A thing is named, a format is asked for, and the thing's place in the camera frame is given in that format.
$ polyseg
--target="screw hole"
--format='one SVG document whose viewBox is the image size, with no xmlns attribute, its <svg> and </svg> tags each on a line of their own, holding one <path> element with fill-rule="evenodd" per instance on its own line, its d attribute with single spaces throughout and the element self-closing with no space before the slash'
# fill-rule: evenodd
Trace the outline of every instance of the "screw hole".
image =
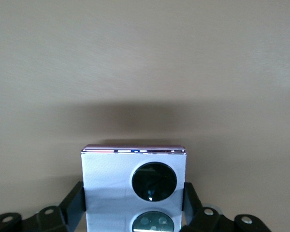
<svg viewBox="0 0 290 232">
<path fill-rule="evenodd" d="M 208 216 L 212 216 L 214 214 L 213 210 L 211 210 L 211 209 L 205 209 L 204 213 Z"/>
<path fill-rule="evenodd" d="M 246 224 L 252 224 L 252 220 L 249 217 L 242 217 L 242 221 Z"/>
<path fill-rule="evenodd" d="M 12 216 L 8 216 L 8 217 L 5 217 L 4 219 L 2 219 L 2 222 L 9 222 L 13 219 Z"/>
<path fill-rule="evenodd" d="M 54 212 L 53 209 L 48 209 L 48 210 L 46 210 L 46 211 L 44 212 L 44 214 L 48 215 L 48 214 L 51 214 L 51 213 L 53 213 L 53 212 Z"/>
</svg>

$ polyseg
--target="camera lens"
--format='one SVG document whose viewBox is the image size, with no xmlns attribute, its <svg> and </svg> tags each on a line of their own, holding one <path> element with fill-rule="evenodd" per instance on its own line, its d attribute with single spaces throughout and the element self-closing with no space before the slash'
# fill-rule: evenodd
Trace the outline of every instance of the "camera lens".
<svg viewBox="0 0 290 232">
<path fill-rule="evenodd" d="M 135 193 L 149 202 L 168 198 L 175 190 L 177 179 L 174 171 L 164 163 L 152 162 L 139 167 L 133 175 Z"/>
<path fill-rule="evenodd" d="M 141 214 L 132 225 L 133 232 L 164 231 L 173 232 L 174 223 L 172 219 L 164 213 L 151 211 Z"/>
</svg>

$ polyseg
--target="black phone holder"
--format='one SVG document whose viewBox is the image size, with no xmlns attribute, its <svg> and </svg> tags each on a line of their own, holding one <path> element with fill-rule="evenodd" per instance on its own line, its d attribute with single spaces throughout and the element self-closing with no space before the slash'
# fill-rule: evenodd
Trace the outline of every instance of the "black phone holder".
<svg viewBox="0 0 290 232">
<path fill-rule="evenodd" d="M 86 211 L 83 182 L 78 182 L 59 206 L 49 206 L 23 220 L 19 213 L 0 215 L 0 232 L 73 232 Z M 180 232 L 271 232 L 253 215 L 234 221 L 203 207 L 191 183 L 184 185 L 183 211 L 187 225 Z"/>
</svg>

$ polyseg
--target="phone mount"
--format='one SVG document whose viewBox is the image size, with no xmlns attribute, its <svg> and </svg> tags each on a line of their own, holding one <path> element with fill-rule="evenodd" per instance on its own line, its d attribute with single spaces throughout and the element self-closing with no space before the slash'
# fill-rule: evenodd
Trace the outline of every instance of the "phone mount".
<svg viewBox="0 0 290 232">
<path fill-rule="evenodd" d="M 46 207 L 27 219 L 19 213 L 1 214 L 0 232 L 73 232 L 85 211 L 83 182 L 78 182 L 59 206 Z M 271 232 L 253 215 L 240 214 L 232 221 L 213 208 L 203 207 L 193 185 L 187 182 L 183 211 L 187 225 L 180 232 Z"/>
</svg>

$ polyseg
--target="beige wall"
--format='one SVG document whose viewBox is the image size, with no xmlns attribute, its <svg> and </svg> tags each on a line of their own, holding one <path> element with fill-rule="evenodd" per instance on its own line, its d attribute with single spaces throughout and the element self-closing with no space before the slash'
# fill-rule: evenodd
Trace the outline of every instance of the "beige wall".
<svg viewBox="0 0 290 232">
<path fill-rule="evenodd" d="M 181 143 L 204 203 L 290 232 L 290 0 L 0 0 L 0 213 L 118 140 Z"/>
</svg>

